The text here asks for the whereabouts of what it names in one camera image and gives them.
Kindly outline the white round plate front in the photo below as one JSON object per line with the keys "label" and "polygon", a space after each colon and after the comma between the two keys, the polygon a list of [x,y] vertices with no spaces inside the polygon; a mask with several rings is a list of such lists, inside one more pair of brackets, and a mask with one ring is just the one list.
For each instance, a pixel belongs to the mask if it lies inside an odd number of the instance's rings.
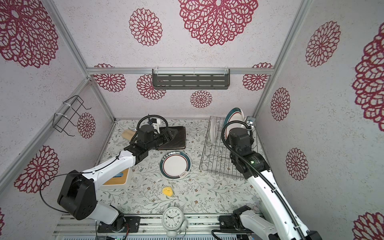
{"label": "white round plate front", "polygon": [[165,154],[160,161],[160,171],[162,175],[171,180],[186,177],[191,167],[191,158],[181,151],[171,151]]}

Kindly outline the white round plate back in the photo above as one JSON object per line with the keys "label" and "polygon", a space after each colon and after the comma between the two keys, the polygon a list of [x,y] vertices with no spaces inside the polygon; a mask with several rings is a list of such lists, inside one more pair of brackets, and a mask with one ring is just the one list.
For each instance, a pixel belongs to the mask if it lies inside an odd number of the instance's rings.
{"label": "white round plate back", "polygon": [[[233,121],[244,121],[244,113],[240,108],[233,108],[230,110],[230,112],[227,114],[223,126],[225,126],[227,123],[233,122]],[[246,127],[242,124],[231,124],[225,129],[225,140],[229,136],[230,130],[233,128],[243,128]]]}

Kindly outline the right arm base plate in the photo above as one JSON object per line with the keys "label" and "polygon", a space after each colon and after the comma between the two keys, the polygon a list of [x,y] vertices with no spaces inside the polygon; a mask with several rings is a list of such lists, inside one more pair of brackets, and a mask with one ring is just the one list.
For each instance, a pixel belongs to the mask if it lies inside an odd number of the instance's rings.
{"label": "right arm base plate", "polygon": [[219,216],[220,230],[238,231],[238,223],[236,217],[233,215],[220,215]]}

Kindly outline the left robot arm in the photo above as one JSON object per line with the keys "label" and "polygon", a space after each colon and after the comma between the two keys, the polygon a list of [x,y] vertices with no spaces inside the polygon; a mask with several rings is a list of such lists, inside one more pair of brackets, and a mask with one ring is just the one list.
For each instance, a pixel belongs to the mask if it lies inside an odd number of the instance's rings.
{"label": "left robot arm", "polygon": [[178,130],[166,125],[160,128],[158,115],[147,116],[149,123],[138,123],[130,144],[115,157],[84,172],[76,170],[66,175],[58,196],[58,204],[77,220],[92,219],[113,225],[122,221],[124,215],[116,208],[97,200],[96,192],[120,172],[138,165],[149,151],[173,141]]}

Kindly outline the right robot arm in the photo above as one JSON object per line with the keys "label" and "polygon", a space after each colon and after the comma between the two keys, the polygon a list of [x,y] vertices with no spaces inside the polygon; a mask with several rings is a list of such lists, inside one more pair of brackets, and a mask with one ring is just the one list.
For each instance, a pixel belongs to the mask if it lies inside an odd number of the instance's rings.
{"label": "right robot arm", "polygon": [[249,207],[234,211],[235,228],[241,233],[254,233],[262,240],[320,240],[317,231],[311,231],[295,213],[282,194],[270,166],[264,157],[252,148],[252,126],[239,120],[226,123],[221,140],[230,152],[232,164],[257,191],[268,220]]}

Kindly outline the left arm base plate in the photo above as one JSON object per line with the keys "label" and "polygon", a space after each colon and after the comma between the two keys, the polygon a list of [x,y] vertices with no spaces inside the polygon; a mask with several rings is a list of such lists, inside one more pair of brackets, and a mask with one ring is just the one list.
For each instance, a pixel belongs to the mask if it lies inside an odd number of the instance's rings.
{"label": "left arm base plate", "polygon": [[141,217],[124,216],[118,218],[112,225],[100,222],[97,233],[137,233],[139,231]]}

